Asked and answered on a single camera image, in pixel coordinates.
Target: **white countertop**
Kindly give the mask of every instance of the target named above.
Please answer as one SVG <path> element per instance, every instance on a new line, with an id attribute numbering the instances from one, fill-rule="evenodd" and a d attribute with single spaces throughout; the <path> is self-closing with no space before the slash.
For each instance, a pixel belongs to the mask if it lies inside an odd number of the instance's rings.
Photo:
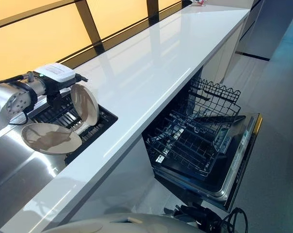
<path id="1" fill-rule="evenodd" d="M 77 194 L 90 189 L 248 12 L 189 6 L 76 68 L 89 79 L 84 85 L 98 103 L 118 120 L 1 230 L 41 232 Z"/>

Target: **floor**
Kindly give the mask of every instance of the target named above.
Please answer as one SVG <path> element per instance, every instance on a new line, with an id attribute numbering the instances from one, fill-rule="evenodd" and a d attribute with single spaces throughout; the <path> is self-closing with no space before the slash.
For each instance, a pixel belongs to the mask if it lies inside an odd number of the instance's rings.
<path id="1" fill-rule="evenodd" d="M 234 206 L 246 212 L 250 233 L 293 233 L 293 22 L 270 62 L 241 56 L 224 84 L 242 91 L 243 112 L 263 115 Z M 176 204 L 182 202 L 154 181 L 133 211 L 162 214 Z M 242 218 L 237 230 L 244 232 Z"/>

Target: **dish rack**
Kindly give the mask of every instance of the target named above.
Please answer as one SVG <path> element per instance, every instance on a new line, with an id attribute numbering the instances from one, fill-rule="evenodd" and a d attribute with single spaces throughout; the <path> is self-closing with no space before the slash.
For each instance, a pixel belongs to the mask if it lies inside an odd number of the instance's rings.
<path id="1" fill-rule="evenodd" d="M 192 79 L 144 131 L 151 163 L 206 178 L 240 111 L 240 91 Z"/>
<path id="2" fill-rule="evenodd" d="M 45 104 L 37 112 L 33 116 L 29 116 L 34 123 L 56 124 L 73 131 L 83 124 L 81 117 L 74 108 L 70 92 L 62 94 L 61 106 L 58 108 Z M 74 152 L 66 155 L 65 163 L 71 163 L 83 150 L 111 127 L 117 119 L 117 116 L 99 105 L 99 120 L 97 124 L 89 126 L 79 135 L 82 140 L 82 145 Z"/>

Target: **cable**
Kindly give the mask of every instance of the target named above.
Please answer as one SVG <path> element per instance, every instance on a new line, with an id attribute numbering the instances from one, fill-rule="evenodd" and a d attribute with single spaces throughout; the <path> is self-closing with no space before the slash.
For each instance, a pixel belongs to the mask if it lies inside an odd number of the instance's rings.
<path id="1" fill-rule="evenodd" d="M 240 208 L 235 208 L 229 215 L 227 215 L 222 221 L 219 222 L 219 227 L 222 227 L 223 224 L 226 222 L 228 233 L 235 233 L 235 225 L 236 219 L 238 214 L 243 214 L 244 221 L 245 221 L 245 233 L 248 233 L 248 219 L 245 212 Z"/>
<path id="2" fill-rule="evenodd" d="M 17 75 L 15 77 L 12 77 L 12 78 L 9 78 L 9 79 L 1 80 L 0 84 L 1 83 L 11 83 L 11 82 L 15 82 L 15 81 L 18 81 L 18 80 L 23 80 L 23 79 L 24 79 L 23 75 Z"/>
<path id="3" fill-rule="evenodd" d="M 27 124 L 28 123 L 28 120 L 29 120 L 28 115 L 25 112 L 23 112 L 23 113 L 24 113 L 25 118 L 26 118 L 26 120 L 25 120 L 24 123 L 20 123 L 20 124 L 17 124 L 17 123 L 9 123 L 9 125 L 25 125 L 25 124 Z"/>

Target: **open dishwasher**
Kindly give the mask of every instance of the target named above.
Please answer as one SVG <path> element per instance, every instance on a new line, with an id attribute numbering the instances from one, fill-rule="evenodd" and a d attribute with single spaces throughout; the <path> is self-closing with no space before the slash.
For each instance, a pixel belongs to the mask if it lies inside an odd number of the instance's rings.
<path id="1" fill-rule="evenodd" d="M 200 74 L 142 135 L 157 180 L 186 204 L 206 200 L 230 212 L 262 117 L 240 114 L 240 91 Z"/>

